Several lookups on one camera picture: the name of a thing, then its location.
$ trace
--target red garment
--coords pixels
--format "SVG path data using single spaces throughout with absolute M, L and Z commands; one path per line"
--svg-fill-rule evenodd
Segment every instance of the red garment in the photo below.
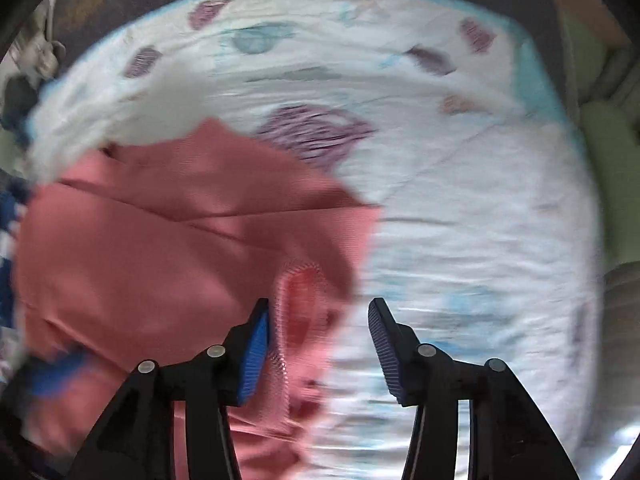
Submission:
M 292 471 L 377 214 L 214 120 L 185 139 L 89 153 L 37 192 L 20 228 L 14 281 L 30 350 L 51 358 L 79 342 L 94 353 L 64 394 L 37 403 L 34 439 L 76 450 L 138 362 L 193 358 L 267 297 L 270 355 L 230 421 L 245 480 Z M 184 446 L 176 438 L 179 479 Z

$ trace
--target silver screw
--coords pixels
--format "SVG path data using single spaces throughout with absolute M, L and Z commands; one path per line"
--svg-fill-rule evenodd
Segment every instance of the silver screw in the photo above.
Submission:
M 489 368 L 494 372 L 503 372 L 507 369 L 507 365 L 500 359 L 489 359 Z
M 138 365 L 138 371 L 141 374 L 148 374 L 150 371 L 152 371 L 154 368 L 156 367 L 156 364 L 153 361 L 142 361 L 139 365 Z
M 418 346 L 418 354 L 423 357 L 433 357 L 436 355 L 437 350 L 435 346 L 423 344 Z
M 207 348 L 207 355 L 213 358 L 222 357 L 225 352 L 225 347 L 222 345 L 213 345 Z

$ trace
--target white sheet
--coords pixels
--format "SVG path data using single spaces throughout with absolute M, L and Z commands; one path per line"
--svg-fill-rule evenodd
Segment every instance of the white sheet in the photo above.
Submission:
M 89 148 L 218 116 L 383 205 L 301 478 L 396 480 L 413 412 L 386 390 L 366 329 L 373 296 L 454 358 L 503 358 L 566 448 L 580 439 L 599 227 L 559 110 L 530 40 L 463 2 L 183 0 L 108 37 L 50 90 L 32 157 L 48 182 Z

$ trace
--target red cloth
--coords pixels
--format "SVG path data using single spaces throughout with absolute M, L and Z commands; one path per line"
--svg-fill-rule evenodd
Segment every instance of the red cloth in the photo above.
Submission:
M 37 403 L 34 439 L 76 450 L 138 362 L 193 358 L 267 297 L 270 355 L 230 421 L 243 478 L 282 478 L 303 461 L 328 337 L 377 215 L 335 180 L 214 120 L 185 139 L 89 153 L 36 193 L 18 238 L 30 350 L 52 358 L 79 342 L 94 354 L 62 395 Z M 183 416 L 178 407 L 176 435 Z M 185 479 L 183 437 L 175 447 Z

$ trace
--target light blue border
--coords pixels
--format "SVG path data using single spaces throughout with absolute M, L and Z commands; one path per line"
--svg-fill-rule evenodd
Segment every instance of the light blue border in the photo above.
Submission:
M 174 10 L 177 7 L 183 6 L 189 2 L 196 2 L 199 0 L 177 0 L 164 7 L 148 12 L 144 16 L 134 20 L 133 22 L 126 23 L 122 27 L 110 32 L 100 41 L 89 47 L 78 59 L 76 63 L 83 62 L 95 51 L 103 45 L 105 42 L 112 40 L 115 36 L 122 34 L 127 27 L 132 23 L 143 23 L 146 20 L 152 20 L 168 12 Z M 515 50 L 515 64 L 516 74 L 514 78 L 514 93 L 524 103 L 528 114 L 539 116 L 546 120 L 556 121 L 564 126 L 572 127 L 573 124 L 568 119 L 564 110 L 562 101 L 559 99 L 556 90 L 546 74 L 544 65 L 540 59 L 540 55 L 535 47 L 534 41 L 525 29 L 509 18 L 505 18 L 499 14 L 495 14 L 490 10 L 476 6 L 465 2 L 463 0 L 427 0 L 442 6 L 449 7 L 455 10 L 461 10 L 468 12 L 474 16 L 480 17 L 480 19 L 491 25 L 495 25 L 508 34 L 516 41 Z

